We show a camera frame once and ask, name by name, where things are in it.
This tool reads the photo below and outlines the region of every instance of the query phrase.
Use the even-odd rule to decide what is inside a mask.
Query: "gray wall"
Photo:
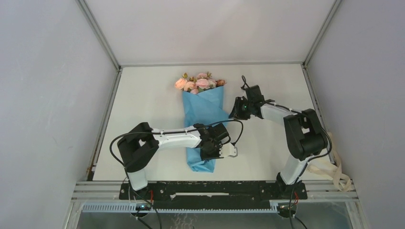
[[[373,229],[403,228],[405,1],[343,1],[310,78]]]
[[[61,228],[115,70],[73,0],[2,0],[0,30],[0,228]]]

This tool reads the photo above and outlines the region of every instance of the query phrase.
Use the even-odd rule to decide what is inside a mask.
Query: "enclosure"
[[[376,0],[2,2],[1,227],[143,228],[131,212],[147,202],[122,198],[131,192],[109,145],[142,122],[184,128],[173,84],[207,71],[226,81],[228,114],[243,94],[241,75],[266,99],[316,111],[334,153],[300,177],[307,198],[294,210],[308,228],[400,227],[404,9]],[[155,198],[173,190],[179,200],[173,182],[216,182],[213,190],[237,196],[232,182],[276,181],[290,156],[284,126],[257,117],[243,124],[237,157],[217,159],[212,173],[191,171],[183,148],[156,153],[146,178],[166,186]],[[340,169],[351,190],[333,182]],[[154,208],[162,228],[291,227],[279,216],[288,199],[268,200],[265,188],[242,192],[232,208],[202,190],[191,196],[207,207]],[[139,212],[159,228],[154,209]]]

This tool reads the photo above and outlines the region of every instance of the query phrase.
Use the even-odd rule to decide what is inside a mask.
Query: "pink rose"
[[[195,83],[193,82],[193,81],[188,81],[185,85],[184,85],[184,87],[183,87],[183,90],[184,91],[186,91],[186,92],[188,92],[189,91],[189,89],[194,89],[195,88]]]
[[[186,85],[186,83],[187,83],[187,80],[186,80],[186,79],[180,78],[180,79],[174,84],[174,87],[177,88],[177,89],[179,89],[179,90],[182,90],[182,89],[184,88],[184,86]]]
[[[216,81],[208,79],[208,82],[210,83],[210,88],[215,88],[216,87]]]
[[[210,83],[208,82],[207,79],[199,79],[197,82],[195,82],[196,87],[200,87],[202,89],[209,89],[210,88]]]
[[[198,89],[194,88],[190,91],[191,94],[198,94]]]
[[[206,79],[208,78],[207,73],[200,73],[197,75],[197,79]]]

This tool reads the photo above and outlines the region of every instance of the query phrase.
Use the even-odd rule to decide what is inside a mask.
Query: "beige strap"
[[[328,134],[332,140],[332,145],[335,146],[332,134]],[[342,173],[341,158],[336,151],[336,147],[332,148],[331,153],[336,162],[336,166],[331,164],[329,158],[325,156],[313,160],[313,163],[308,166],[307,170],[313,174],[322,175],[326,179],[333,180],[334,186],[342,192],[353,190],[352,180],[348,175]]]

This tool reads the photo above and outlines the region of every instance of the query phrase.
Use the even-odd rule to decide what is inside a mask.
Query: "red cable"
[[[153,190],[150,191],[150,202],[153,203]]]
[[[294,202],[294,205],[296,205],[296,204],[298,203],[299,197],[298,197],[297,192],[294,192],[294,194],[295,194],[295,202]]]

